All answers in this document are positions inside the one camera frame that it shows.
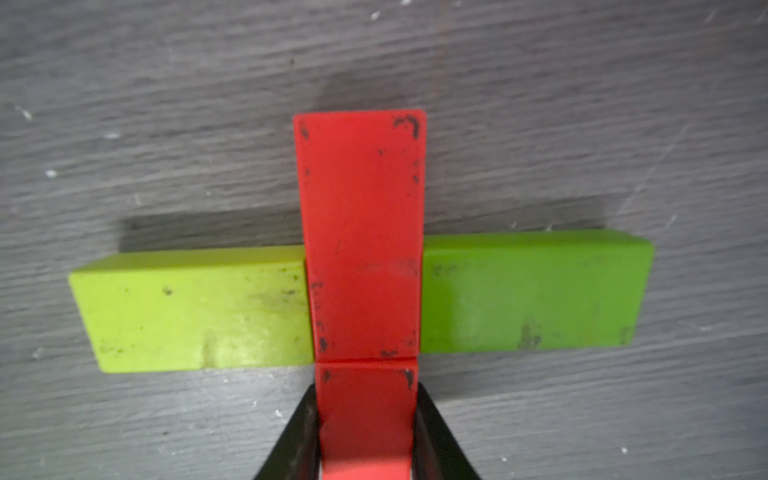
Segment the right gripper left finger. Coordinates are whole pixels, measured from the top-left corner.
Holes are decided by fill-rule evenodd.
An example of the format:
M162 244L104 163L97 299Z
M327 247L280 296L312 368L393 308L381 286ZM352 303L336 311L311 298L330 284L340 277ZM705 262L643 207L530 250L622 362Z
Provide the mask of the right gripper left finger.
M318 480L318 427L316 388L311 384L254 480Z

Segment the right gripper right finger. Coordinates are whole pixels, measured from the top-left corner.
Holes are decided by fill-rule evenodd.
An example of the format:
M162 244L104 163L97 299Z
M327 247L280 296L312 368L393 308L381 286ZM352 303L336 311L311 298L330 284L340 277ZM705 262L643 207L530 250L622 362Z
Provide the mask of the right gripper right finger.
M422 383L414 414L412 478L480 480Z

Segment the red block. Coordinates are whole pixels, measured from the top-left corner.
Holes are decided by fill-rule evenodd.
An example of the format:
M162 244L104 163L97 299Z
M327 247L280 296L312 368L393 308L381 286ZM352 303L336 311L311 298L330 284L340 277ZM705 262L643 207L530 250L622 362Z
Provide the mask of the red block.
M417 380L415 358L316 364L324 479L411 476Z
M303 113L294 133L317 359L417 356L425 111Z

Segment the lime block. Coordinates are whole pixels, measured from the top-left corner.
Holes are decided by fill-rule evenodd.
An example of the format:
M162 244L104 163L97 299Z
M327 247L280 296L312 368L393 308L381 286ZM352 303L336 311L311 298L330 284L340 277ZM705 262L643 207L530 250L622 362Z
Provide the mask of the lime block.
M119 253L69 285L104 373L314 361L300 245Z

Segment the dark green block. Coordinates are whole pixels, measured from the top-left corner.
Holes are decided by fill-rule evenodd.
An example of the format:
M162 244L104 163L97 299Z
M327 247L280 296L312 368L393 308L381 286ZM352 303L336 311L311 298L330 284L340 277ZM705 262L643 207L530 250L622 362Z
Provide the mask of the dark green block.
M610 229L429 235L426 354L631 343L651 241Z

